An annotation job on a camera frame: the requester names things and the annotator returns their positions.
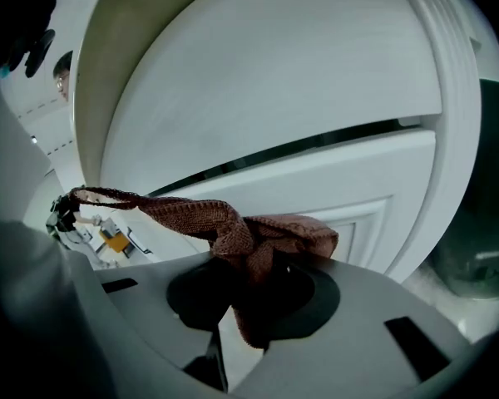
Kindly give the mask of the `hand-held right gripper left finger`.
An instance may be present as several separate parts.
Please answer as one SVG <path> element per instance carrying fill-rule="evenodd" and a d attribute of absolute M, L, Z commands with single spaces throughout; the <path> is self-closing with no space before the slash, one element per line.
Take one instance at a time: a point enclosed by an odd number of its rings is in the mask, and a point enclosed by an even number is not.
<path fill-rule="evenodd" d="M 197 254 L 96 276 L 131 329 L 176 369 L 221 392 L 234 391 L 250 374 L 225 261 Z"/>

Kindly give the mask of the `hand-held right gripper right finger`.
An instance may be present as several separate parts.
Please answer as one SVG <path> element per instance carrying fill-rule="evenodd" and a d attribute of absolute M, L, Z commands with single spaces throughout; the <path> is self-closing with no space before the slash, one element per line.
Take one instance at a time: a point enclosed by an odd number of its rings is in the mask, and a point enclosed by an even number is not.
<path fill-rule="evenodd" d="M 234 397 L 439 397 L 485 349 L 484 341 L 470 343 L 435 308 L 380 273 L 331 259 L 313 259 L 309 267 L 338 285 L 338 309 L 310 337 L 272 342 Z M 409 318 L 448 360 L 427 382 L 385 325 L 398 318 Z"/>

